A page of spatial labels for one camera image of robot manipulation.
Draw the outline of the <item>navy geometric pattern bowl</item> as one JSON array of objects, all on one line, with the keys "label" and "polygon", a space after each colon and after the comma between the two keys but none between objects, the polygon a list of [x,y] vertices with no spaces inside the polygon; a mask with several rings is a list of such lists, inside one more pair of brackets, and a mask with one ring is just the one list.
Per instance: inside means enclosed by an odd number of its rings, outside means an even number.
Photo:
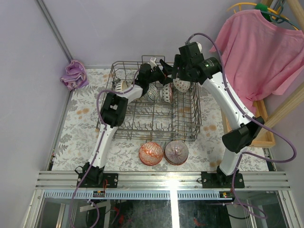
[{"label": "navy geometric pattern bowl", "polygon": [[158,89],[154,84],[149,84],[145,99],[149,102],[156,102],[159,98]]}]

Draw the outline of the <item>orange diamond white bowl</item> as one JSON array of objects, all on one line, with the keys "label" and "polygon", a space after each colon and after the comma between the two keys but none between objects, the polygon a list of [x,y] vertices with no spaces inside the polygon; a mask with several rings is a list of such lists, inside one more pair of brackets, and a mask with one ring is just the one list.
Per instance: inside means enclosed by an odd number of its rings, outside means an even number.
[{"label": "orange diamond white bowl", "polygon": [[189,90],[191,83],[188,81],[180,80],[179,78],[173,79],[173,84],[177,90],[185,93]]}]

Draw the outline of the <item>brown diamond dotted bowl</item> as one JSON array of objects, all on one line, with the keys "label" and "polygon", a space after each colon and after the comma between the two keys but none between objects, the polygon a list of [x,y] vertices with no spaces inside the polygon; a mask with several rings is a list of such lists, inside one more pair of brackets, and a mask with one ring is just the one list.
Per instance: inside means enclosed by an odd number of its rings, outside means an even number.
[{"label": "brown diamond dotted bowl", "polygon": [[164,102],[172,103],[173,102],[173,93],[172,93],[172,87],[170,84],[166,84],[163,86],[161,90],[161,96]]}]

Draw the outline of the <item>blue stroke white bowl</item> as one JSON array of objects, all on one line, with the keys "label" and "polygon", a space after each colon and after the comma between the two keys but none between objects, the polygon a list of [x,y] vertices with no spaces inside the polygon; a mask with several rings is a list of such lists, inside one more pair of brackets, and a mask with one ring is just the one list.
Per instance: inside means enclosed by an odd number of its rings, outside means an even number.
[{"label": "blue stroke white bowl", "polygon": [[124,90],[126,90],[128,88],[128,84],[126,81],[120,81],[116,84],[116,87],[115,87],[115,91],[116,92],[123,92]]}]

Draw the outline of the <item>orange aztec pattern bowl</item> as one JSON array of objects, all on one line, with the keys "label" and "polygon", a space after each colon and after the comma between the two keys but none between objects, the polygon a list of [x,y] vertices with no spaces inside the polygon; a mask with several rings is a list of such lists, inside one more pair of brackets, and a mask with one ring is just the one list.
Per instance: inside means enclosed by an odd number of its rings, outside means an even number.
[{"label": "orange aztec pattern bowl", "polygon": [[139,149],[139,159],[147,166],[154,166],[160,163],[163,154],[163,148],[155,142],[147,142]]}]

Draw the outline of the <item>purple striped bowl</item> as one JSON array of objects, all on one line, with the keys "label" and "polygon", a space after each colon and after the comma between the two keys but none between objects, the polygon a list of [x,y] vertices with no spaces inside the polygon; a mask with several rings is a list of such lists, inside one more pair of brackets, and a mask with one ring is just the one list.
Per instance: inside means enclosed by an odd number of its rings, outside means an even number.
[{"label": "purple striped bowl", "polygon": [[182,165],[188,158],[187,145],[179,140],[169,142],[164,151],[166,161],[172,165]]}]

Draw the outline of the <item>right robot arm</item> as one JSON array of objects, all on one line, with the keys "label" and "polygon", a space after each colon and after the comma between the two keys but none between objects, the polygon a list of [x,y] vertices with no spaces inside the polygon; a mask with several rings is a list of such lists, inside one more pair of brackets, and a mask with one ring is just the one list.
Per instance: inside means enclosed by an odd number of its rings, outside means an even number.
[{"label": "right robot arm", "polygon": [[264,119],[246,111],[244,104],[228,84],[225,69],[214,57],[205,59],[196,42],[179,48],[174,57],[172,78],[199,83],[216,100],[230,125],[230,132],[222,136],[225,152],[216,172],[202,172],[203,188],[244,188],[238,171],[242,153],[251,145],[264,124]]}]

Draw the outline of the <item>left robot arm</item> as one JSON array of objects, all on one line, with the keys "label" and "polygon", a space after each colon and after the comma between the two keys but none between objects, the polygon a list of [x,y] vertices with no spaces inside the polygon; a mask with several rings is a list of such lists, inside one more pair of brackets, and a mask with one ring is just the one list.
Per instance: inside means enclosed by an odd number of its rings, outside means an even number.
[{"label": "left robot arm", "polygon": [[81,167],[80,172],[76,171],[77,188],[117,188],[118,174],[104,173],[104,168],[111,141],[118,127],[124,123],[128,104],[146,95],[152,83],[166,85],[172,82],[169,75],[174,67],[161,59],[160,68],[154,61],[153,57],[148,63],[141,64],[132,83],[123,91],[103,90],[98,94],[96,106],[100,132],[90,159]]}]

